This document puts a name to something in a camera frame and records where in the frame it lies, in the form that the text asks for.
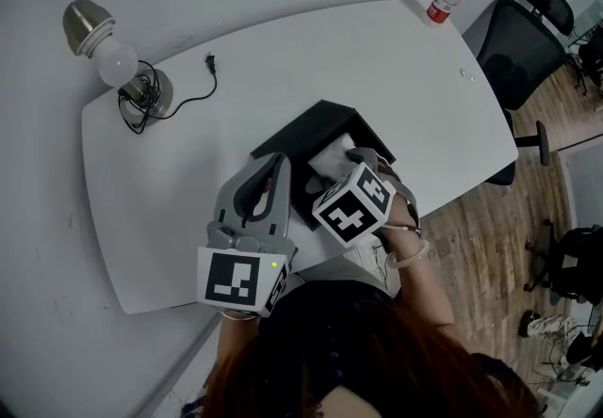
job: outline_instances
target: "cable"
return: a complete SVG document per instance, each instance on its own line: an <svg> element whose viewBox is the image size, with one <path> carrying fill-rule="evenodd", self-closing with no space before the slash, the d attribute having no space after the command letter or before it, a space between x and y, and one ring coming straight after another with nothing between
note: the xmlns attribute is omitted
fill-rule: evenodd
<svg viewBox="0 0 603 418"><path fill-rule="evenodd" d="M146 128L149 119L166 121L167 119L171 119L174 115L176 115L178 110L180 110L180 108L182 108L184 104L187 104L188 102L205 100L211 97L218 89L218 77L216 76L216 64L214 62L214 59L215 57L211 54L205 57L205 66L207 67L211 75L214 77L214 87L212 88L212 90L203 97L193 97L184 100L176 107L173 112L171 112L170 115L166 117L158 117L151 114L151 110L157 105L157 102L161 98L161 87L159 85L159 77L157 76L156 69L153 67L153 65L151 65L151 63L148 63L144 60L139 60L139 63L147 65L151 69L151 71L153 72L153 80L151 80L151 78L149 78L149 75L147 74L142 73L138 75L139 81L144 85L144 91L140 100L137 101L134 101L132 97L130 97L130 95L123 88L120 88L118 90L118 108L120 109L120 115L122 115L122 119L126 126L135 134L140 135L142 134L142 132L144 132L144 129ZM130 106L140 112L142 118L139 123L130 123L125 118L122 113L123 102L130 104Z"/></svg>
<svg viewBox="0 0 603 418"><path fill-rule="evenodd" d="M214 74L214 88L209 93L207 93L207 95L205 95L204 97L194 97L194 98L189 98L189 99L184 100L178 106L176 106L176 109L173 112L171 112L171 115L168 115L167 117L157 117L155 115L149 115L149 117L151 117L152 119L158 120L158 121L166 121L167 119L171 119L174 115L176 115L178 110L180 110L180 108L182 108L182 105L187 104L188 102L197 102L199 100L205 100L206 98L211 97L216 92L217 88L218 88L218 77Z"/></svg>
<svg viewBox="0 0 603 418"><path fill-rule="evenodd" d="M375 264L377 265L377 268L379 269L379 274L381 274L381 277L383 278L383 284L385 285L385 287L387 287L387 265L383 265L383 267L385 268L385 271L383 272L383 270L381 269L381 266L379 265L379 259L377 258L377 249L382 248L383 245L380 246L371 246L373 248L373 255L375 256Z"/></svg>
<svg viewBox="0 0 603 418"><path fill-rule="evenodd" d="M578 383L582 379L582 375L584 375L584 373L586 371L586 368L583 369L582 372L580 373L580 375L577 378L575 378L575 379L562 379L562 377L557 372L557 369L555 368L555 363L553 363L553 351L555 349L555 345L557 344L557 342L561 338L565 338L573 330L576 330L577 328L593 328L594 326L595 325L592 325L592 324L577 325L577 326L574 326L572 329L570 329L565 334L562 334L561 336L555 338L555 340L553 340L553 344L550 347L550 352L548 353L548 364L550 364L551 367L553 368L553 372L555 373L555 376L557 378L553 379L552 381L539 381L539 382L536 382L536 383L526 383L526 384Z"/></svg>

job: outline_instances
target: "black office chair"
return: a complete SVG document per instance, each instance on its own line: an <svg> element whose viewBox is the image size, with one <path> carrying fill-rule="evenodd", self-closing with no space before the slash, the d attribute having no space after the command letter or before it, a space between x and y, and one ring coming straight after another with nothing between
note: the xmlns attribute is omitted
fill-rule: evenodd
<svg viewBox="0 0 603 418"><path fill-rule="evenodd" d="M566 61L565 51L543 23L514 0L498 0L488 32L477 58L511 132L513 123L507 110L517 110L551 74ZM537 134L515 140L518 147L537 146L540 160L548 165L550 155L546 128L536 123ZM510 185L515 163L486 182Z"/></svg>
<svg viewBox="0 0 603 418"><path fill-rule="evenodd" d="M573 229L557 242L553 223L546 220L545 225L549 228L548 250L538 253L545 265L532 283L524 285L524 291L531 293L542 284L551 293L596 306L603 298L603 229L600 226ZM526 243L526 250L535 249ZM563 268L565 255L577 258L578 264Z"/></svg>
<svg viewBox="0 0 603 418"><path fill-rule="evenodd" d="M603 28L595 30L591 39L578 50L582 61L581 72L588 76L595 87L601 87L601 75L603 74Z"/></svg>
<svg viewBox="0 0 603 418"><path fill-rule="evenodd" d="M533 6L532 13L545 17L565 36L574 29L574 11L565 0L526 0Z"/></svg>

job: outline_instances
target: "white table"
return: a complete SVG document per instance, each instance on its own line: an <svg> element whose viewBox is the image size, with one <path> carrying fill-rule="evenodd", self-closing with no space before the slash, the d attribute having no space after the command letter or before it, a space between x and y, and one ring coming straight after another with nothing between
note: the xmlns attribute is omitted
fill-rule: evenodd
<svg viewBox="0 0 603 418"><path fill-rule="evenodd" d="M323 9L169 58L157 68L173 82L172 105L211 89L208 52L218 91L142 136L123 124L115 90L84 108L92 215L127 313L195 300L196 248L206 244L220 186L320 99L360 112L398 158L394 169L421 215L514 161L512 135L477 61L451 24L428 28L420 13L417 2L400 1ZM341 252L297 216L289 237L300 248L295 269Z"/></svg>

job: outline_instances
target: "light bulb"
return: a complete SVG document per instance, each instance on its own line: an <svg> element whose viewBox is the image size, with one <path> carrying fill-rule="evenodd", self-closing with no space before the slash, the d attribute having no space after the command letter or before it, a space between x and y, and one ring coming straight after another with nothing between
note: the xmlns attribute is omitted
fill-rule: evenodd
<svg viewBox="0 0 603 418"><path fill-rule="evenodd" d="M103 81L116 88L134 78L139 67L134 48L115 41L111 36L103 39L94 48L92 61Z"/></svg>

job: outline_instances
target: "wooden floor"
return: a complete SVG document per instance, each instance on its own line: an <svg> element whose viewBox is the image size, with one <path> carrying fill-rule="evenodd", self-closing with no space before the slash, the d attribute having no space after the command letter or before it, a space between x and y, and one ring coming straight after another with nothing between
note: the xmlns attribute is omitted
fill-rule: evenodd
<svg viewBox="0 0 603 418"><path fill-rule="evenodd" d="M574 81L569 68L546 80L513 113L515 135L533 134L535 122L542 121L550 149L556 151L603 134L603 112L595 113L600 97L593 88L582 96ZM479 185L423 220L432 261L472 349L501 358L527 383L550 381L533 367L548 361L551 343L517 336L522 313L569 309L566 299L552 307L544 288L523 291L532 276L532 256L524 245L545 232L546 218L555 223L558 238L569 229L561 166L555 153L549 167L541 166L538 150L529 148L519 151L513 185Z"/></svg>

